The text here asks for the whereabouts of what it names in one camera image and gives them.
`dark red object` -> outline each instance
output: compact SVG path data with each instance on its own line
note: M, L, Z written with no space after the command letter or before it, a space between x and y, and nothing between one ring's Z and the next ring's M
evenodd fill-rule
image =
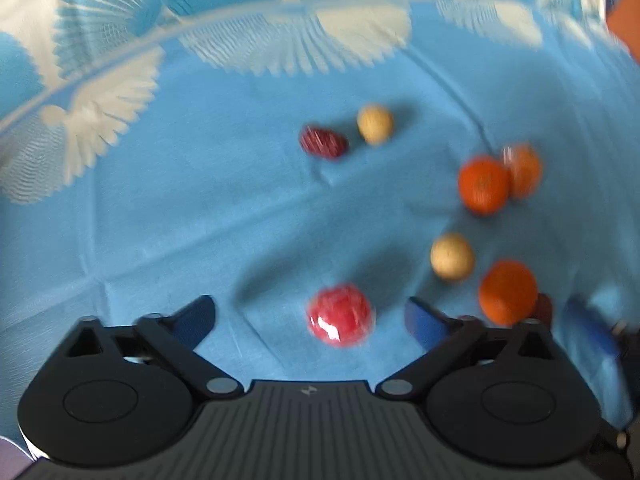
M546 294L539 294L536 301L536 309L531 316L533 319L537 319L540 323L551 330L551 323L554 317L554 306L551 303L551 298Z
M354 285L322 290L306 313L309 330L332 346L353 346L363 341L375 323L369 300Z
M305 126L300 133L300 146L309 155L338 158L349 149L349 141L331 130Z

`red date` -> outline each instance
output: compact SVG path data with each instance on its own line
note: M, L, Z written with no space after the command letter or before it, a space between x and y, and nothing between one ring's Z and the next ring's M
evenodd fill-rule
M300 146L309 155L339 158L349 149L349 141L331 130L305 126L300 133Z

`patterned fabric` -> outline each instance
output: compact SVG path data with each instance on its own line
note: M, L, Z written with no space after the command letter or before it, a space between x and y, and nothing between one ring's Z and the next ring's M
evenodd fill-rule
M244 384L376 383L420 355L405 299L481 316L498 257L525 262L556 308L581 292L640 322L640 68L604 1L17 1L0 9L0 433L19 438L18 398L78 317L125 324L202 294L220 318L198 352ZM354 125L370 102L398 124L377 149ZM306 155L310 122L349 154ZM539 193L468 216L460 165L519 140L545 161ZM446 230L478 258L456 287L429 270ZM377 326L337 351L308 334L304 306L344 282ZM567 333L624 425L615 363Z

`yellow ball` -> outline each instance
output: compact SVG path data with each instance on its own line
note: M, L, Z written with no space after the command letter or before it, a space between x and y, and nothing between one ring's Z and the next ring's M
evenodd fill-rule
M394 131L394 117L382 106L369 105L358 114L358 129L367 144L382 144Z
M431 267L438 277L448 282L468 278L474 271L476 256L463 235L448 233L431 246Z

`wooden ball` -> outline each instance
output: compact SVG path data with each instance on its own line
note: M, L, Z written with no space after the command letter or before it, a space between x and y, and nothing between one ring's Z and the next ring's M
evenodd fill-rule
M358 129L367 144L382 144L394 131L394 117L382 106L369 105L358 114Z
M448 282L468 278L476 266L476 256L463 235L448 233L431 246L431 267L438 277Z

